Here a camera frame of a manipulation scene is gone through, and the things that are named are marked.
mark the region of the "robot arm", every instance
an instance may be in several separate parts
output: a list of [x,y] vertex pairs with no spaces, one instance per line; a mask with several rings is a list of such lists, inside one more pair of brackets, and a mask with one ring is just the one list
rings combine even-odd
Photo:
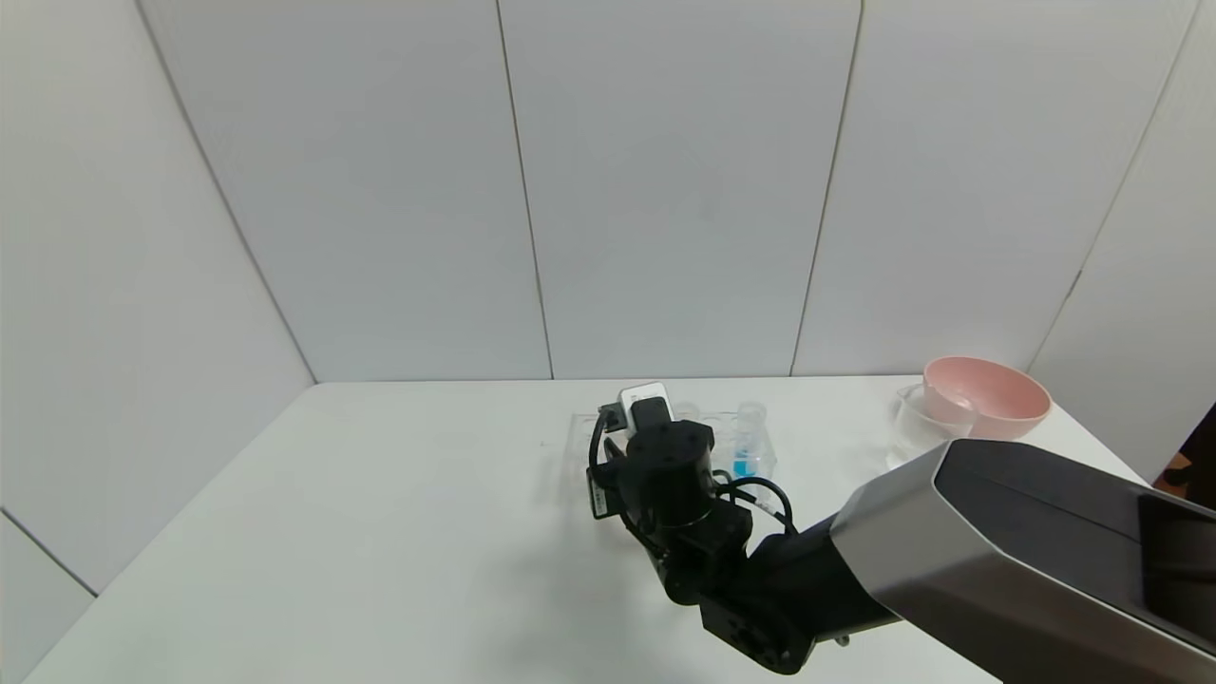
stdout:
[[1026,444],[959,439],[806,531],[787,510],[786,533],[748,556],[751,512],[711,475],[713,431],[672,421],[662,393],[617,410],[632,436],[589,465],[596,516],[619,515],[668,596],[767,669],[793,674],[815,644],[902,618],[1007,682],[1216,682],[1212,511]]

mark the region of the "black cable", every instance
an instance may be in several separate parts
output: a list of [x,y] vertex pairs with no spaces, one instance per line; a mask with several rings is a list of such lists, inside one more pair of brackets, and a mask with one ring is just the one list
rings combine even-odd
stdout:
[[[725,477],[725,478],[726,478],[726,483],[727,483],[727,484],[730,484],[730,483],[731,483],[731,481],[733,481],[733,480],[734,480],[734,476],[732,476],[732,475],[731,475],[730,472],[727,472],[727,471],[725,471],[725,470],[715,470],[715,471],[710,472],[710,475],[711,475],[711,476],[716,476],[716,475],[721,475],[722,477]],[[733,503],[734,503],[734,495],[737,494],[737,492],[736,492],[734,489],[731,489],[731,490],[730,490],[730,494],[731,494],[731,503],[733,504]]]
[[749,492],[743,492],[743,490],[731,492],[731,495],[732,497],[738,497],[739,499],[743,499],[744,501],[747,501],[747,503],[754,505],[755,508],[762,510],[764,512],[771,515],[777,522],[781,523],[781,526],[784,528],[784,532],[787,534],[792,534],[789,526],[786,525],[786,514],[779,514],[779,512],[776,512],[776,511],[771,511],[767,508],[761,506],[760,505],[760,500],[756,499],[755,495],[753,495]]
[[646,534],[642,534],[642,531],[638,529],[638,527],[634,525],[634,521],[629,518],[627,512],[620,514],[620,520],[621,522],[625,523],[625,529],[629,529],[629,533],[634,536],[634,539],[637,539],[637,543],[641,544],[642,548],[644,548],[647,551],[649,551],[651,555],[653,555],[655,559],[660,559],[666,555],[666,551],[663,550],[662,546],[659,546],[654,542],[651,542],[646,537]]
[[[772,481],[765,480],[764,477],[741,477],[738,480],[732,480],[731,482],[727,482],[726,484],[722,484],[721,487],[717,488],[717,490],[719,492],[727,492],[728,493],[728,492],[738,489],[739,487],[743,487],[744,484],[756,484],[756,486],[764,487],[765,489],[769,489],[770,492],[772,492],[773,494],[776,494],[777,498],[781,499],[781,505],[782,505],[782,508],[784,509],[784,512],[786,512],[786,520],[784,520],[786,533],[787,534],[798,534],[798,528],[794,527],[794,508],[789,504],[789,497],[787,497],[786,492],[783,492],[781,489],[781,487],[777,487],[777,484],[775,484]],[[747,500],[743,497],[743,494],[747,494],[747,492],[738,492],[738,497],[741,499]]]

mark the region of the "plastic bowl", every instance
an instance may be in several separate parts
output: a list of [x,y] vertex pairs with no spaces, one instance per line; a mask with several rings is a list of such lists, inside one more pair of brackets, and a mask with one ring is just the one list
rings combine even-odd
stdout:
[[966,411],[953,398],[970,402],[979,414],[970,436],[981,439],[1018,439],[1052,410],[1052,396],[1035,379],[987,359],[934,359],[924,366],[924,385],[925,408],[936,420]]

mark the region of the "clear plastic container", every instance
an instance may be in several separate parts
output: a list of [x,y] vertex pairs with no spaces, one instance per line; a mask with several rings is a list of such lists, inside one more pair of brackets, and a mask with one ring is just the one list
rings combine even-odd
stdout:
[[950,420],[939,420],[929,415],[923,385],[905,387],[895,394],[900,403],[891,430],[891,449],[886,456],[886,466],[891,469],[951,439],[967,437],[979,417],[969,403],[959,404],[958,410],[952,411]]
[[[777,469],[777,454],[769,438],[766,425],[767,410],[759,402],[744,402],[737,411],[700,413],[694,404],[682,402],[672,407],[676,420],[693,420],[714,430],[714,450],[710,464],[714,470],[724,470],[732,480],[739,477],[764,477],[772,480]],[[580,462],[586,467],[587,448],[591,445],[591,432],[596,425],[595,414],[575,414],[570,419],[570,434],[567,441],[567,462]],[[604,434],[612,437],[621,450],[629,443],[625,432]],[[607,460],[603,442],[599,444],[599,461]],[[765,503],[772,495],[769,489],[747,484],[744,490]]]

